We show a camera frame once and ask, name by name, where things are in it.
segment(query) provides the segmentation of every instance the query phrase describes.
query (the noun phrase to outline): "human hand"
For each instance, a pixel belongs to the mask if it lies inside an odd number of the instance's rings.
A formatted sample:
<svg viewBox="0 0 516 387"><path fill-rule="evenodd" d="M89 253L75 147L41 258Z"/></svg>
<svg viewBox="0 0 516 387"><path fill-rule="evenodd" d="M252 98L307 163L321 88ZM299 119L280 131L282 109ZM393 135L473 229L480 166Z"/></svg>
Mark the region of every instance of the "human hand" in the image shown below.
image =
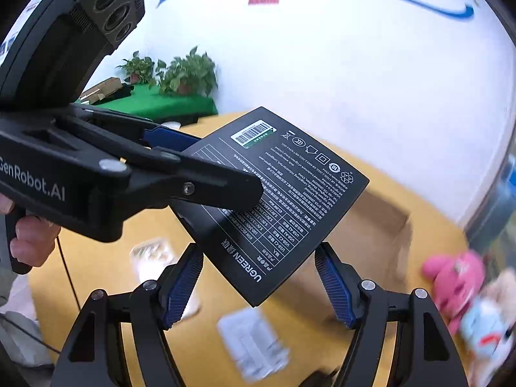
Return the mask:
<svg viewBox="0 0 516 387"><path fill-rule="evenodd" d="M0 213L8 214L14 202L0 194ZM40 267L55 248L61 227L45 218L28 215L16 223L16 238L11 240L12 257L30 266Z"/></svg>

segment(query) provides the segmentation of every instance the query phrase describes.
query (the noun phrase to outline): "stuffed animal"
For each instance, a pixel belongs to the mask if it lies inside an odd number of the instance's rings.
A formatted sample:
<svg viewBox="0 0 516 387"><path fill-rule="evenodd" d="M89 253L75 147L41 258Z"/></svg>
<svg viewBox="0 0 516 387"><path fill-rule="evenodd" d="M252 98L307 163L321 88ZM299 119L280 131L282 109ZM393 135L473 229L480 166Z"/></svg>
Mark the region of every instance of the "stuffed animal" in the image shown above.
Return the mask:
<svg viewBox="0 0 516 387"><path fill-rule="evenodd" d="M441 314L450 319L448 330L455 335L486 276L482 258L472 250L456 257L433 256L423 264L422 273L433 281L432 299Z"/></svg>
<svg viewBox="0 0 516 387"><path fill-rule="evenodd" d="M500 306L489 298L477 297L460 322L460 333L473 354L468 372L471 387L487 387L505 362L514 344L510 326Z"/></svg>
<svg viewBox="0 0 516 387"><path fill-rule="evenodd" d="M507 324L512 326L516 323L516 272L513 268L504 269L498 278L482 289L481 296L500 306Z"/></svg>

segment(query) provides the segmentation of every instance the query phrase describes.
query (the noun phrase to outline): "recycling symbol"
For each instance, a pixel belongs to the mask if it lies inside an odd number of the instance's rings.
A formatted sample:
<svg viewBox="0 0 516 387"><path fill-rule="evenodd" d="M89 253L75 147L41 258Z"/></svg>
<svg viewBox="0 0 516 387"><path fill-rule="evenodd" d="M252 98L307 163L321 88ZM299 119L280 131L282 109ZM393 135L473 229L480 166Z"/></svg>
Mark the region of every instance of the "recycling symbol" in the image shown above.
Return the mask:
<svg viewBox="0 0 516 387"><path fill-rule="evenodd" d="M353 172L342 172L341 180L343 183L353 183Z"/></svg>

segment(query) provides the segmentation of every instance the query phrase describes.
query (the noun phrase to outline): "tabletop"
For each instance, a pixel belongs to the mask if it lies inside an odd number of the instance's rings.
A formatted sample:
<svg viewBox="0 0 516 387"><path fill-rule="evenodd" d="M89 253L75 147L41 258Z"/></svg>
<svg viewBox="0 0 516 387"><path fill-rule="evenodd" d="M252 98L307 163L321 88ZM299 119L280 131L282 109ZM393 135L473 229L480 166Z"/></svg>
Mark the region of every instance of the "tabletop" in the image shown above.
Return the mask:
<svg viewBox="0 0 516 387"><path fill-rule="evenodd" d="M242 113L202 118L197 124L181 130L205 137L240 115ZM415 287L430 289L429 281L424 280L420 274L421 264L433 254L464 251L467 242L463 231L428 202L372 165L330 144L327 146L370 179L370 192L409 213L412 241L407 287L409 291ZM129 252L134 245L154 237L167 238L177 254L181 254L192 241L169 208L145 210L130 218L124 224L122 237L115 243L95 242L63 229L61 243L64 257L79 302L83 304L97 288L103 288L109 294L132 291L138 285L138 279L129 261ZM33 270L29 275L43 336L45 341L55 347L63 345L77 315L77 306L69 286L64 286L63 270L59 267L59 257L54 252L50 263ZM166 333L185 384L213 387L246 385L224 348L216 323L223 315L242 309L247 303L207 259L196 289L201 302L200 312L175 324ZM267 299L260 308L278 333L280 341L290 350L290 362L285 369L257 385L297 387L314 370L325 368L331 371L341 365L352 332L336 336L333 331L296 314L274 296ZM122 330L133 386L144 386L131 328L123 324ZM385 339L375 386L386 384L394 340L393 336Z"/></svg>

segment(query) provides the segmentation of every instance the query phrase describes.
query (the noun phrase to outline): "beige plush toy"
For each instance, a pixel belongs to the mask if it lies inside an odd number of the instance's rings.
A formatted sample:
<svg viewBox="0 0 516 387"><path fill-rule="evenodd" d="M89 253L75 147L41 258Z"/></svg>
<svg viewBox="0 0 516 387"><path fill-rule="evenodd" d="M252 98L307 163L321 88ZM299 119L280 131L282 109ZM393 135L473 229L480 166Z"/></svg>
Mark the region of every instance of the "beige plush toy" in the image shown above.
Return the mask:
<svg viewBox="0 0 516 387"><path fill-rule="evenodd" d="M504 269L498 278L480 291L480 295L500 306L507 324L512 326L516 323L516 272L513 268Z"/></svg>

